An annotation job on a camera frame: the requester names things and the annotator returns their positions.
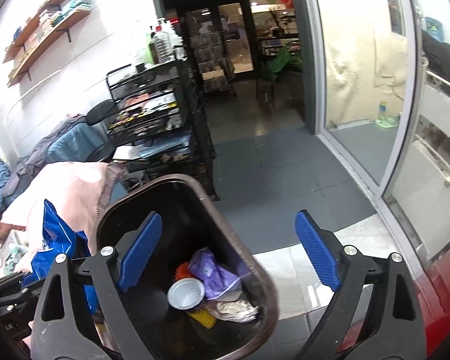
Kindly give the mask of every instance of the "shelf bracket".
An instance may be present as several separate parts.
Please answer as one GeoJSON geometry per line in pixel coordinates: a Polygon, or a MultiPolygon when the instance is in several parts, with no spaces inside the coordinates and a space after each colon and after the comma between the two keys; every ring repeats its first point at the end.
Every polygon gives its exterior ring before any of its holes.
{"type": "Polygon", "coordinates": [[[66,29],[66,30],[57,30],[57,31],[66,32],[67,36],[68,36],[68,43],[72,43],[72,39],[70,38],[70,31],[68,29],[66,29]]]}

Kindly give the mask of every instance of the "beige wall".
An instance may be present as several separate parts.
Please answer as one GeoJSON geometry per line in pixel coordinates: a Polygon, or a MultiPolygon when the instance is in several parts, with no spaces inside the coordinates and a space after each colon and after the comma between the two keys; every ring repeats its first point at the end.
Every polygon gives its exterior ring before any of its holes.
{"type": "Polygon", "coordinates": [[[387,0],[318,0],[325,42],[327,126],[402,110],[407,40],[392,33],[387,0]]]}

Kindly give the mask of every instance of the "purple plastic bag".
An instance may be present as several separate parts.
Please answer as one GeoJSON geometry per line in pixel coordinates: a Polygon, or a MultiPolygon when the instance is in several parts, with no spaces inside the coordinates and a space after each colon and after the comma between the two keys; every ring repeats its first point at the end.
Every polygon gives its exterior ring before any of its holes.
{"type": "Polygon", "coordinates": [[[242,293],[240,277],[219,266],[214,254],[205,247],[193,254],[188,265],[192,275],[203,281],[208,300],[233,302],[242,293]]]}

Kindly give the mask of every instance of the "blue gripper pad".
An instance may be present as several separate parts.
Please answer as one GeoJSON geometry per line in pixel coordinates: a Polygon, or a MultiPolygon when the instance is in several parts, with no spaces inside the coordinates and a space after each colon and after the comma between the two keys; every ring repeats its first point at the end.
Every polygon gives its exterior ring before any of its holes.
{"type": "Polygon", "coordinates": [[[122,292],[127,292],[130,287],[136,286],[143,270],[150,259],[158,240],[162,235],[162,217],[156,212],[152,212],[140,225],[138,230],[124,234],[123,241],[126,244],[127,237],[133,237],[134,233],[139,233],[129,246],[125,255],[119,259],[119,277],[116,281],[117,287],[122,292]]]}
{"type": "Polygon", "coordinates": [[[341,285],[337,274],[337,261],[315,226],[301,211],[295,217],[295,232],[322,284],[336,291],[341,285]]]}

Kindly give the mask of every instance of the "chair backrest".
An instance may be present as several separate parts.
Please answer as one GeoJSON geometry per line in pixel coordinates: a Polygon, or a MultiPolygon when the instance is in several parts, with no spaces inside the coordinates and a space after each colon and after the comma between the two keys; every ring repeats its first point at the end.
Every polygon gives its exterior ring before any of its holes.
{"type": "Polygon", "coordinates": [[[89,126],[94,126],[107,119],[117,109],[118,106],[113,99],[102,101],[87,113],[85,121],[89,126]]]}

